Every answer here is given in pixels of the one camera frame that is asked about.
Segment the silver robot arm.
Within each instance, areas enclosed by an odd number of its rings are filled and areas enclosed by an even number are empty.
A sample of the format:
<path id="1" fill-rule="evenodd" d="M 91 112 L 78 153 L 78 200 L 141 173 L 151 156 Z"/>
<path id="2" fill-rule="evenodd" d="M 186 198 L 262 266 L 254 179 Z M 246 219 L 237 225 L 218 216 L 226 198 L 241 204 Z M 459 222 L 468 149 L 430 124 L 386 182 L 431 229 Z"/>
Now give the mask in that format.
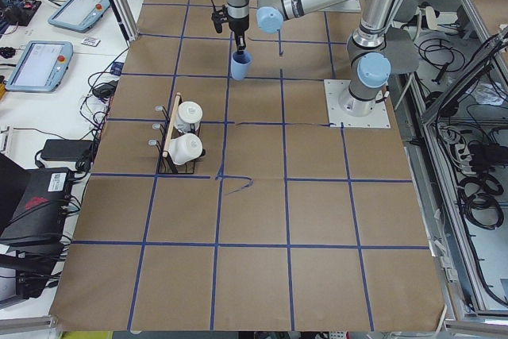
<path id="1" fill-rule="evenodd" d="M 418 68 L 417 52 L 407 31 L 393 27 L 394 22 L 409 21 L 418 0 L 227 0 L 212 13 L 218 33 L 227 25 L 233 32 L 238 58 L 245 58 L 249 28 L 250 3 L 256 3 L 256 24 L 266 34 L 280 33 L 283 24 L 304 18 L 314 12 L 341 11 L 344 4 L 360 5 L 359 24 L 347 39 L 345 58 L 339 64 L 342 71 L 356 77 L 361 62 L 370 53 L 388 59 L 391 72 L 401 75 Z"/>

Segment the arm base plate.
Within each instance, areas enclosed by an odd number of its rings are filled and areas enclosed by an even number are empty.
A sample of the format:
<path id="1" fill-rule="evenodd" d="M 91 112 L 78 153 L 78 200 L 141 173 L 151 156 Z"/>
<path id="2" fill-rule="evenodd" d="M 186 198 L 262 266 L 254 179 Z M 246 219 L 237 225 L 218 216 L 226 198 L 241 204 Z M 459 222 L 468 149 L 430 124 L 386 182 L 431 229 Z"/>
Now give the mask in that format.
<path id="1" fill-rule="evenodd" d="M 331 127 L 389 129 L 391 127 L 383 92 L 370 101 L 360 101 L 349 92 L 347 79 L 325 79 L 325 100 Z"/>

